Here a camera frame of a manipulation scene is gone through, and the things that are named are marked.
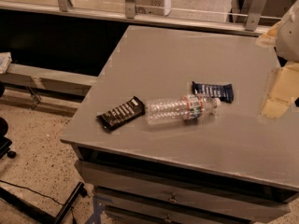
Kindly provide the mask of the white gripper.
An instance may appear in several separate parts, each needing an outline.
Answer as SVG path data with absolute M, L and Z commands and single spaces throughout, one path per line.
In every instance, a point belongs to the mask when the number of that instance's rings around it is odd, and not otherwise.
M 261 114 L 279 119 L 299 98 L 299 0 L 277 22 L 256 39 L 258 46 L 276 46 L 277 55 L 288 62 L 275 73 Z

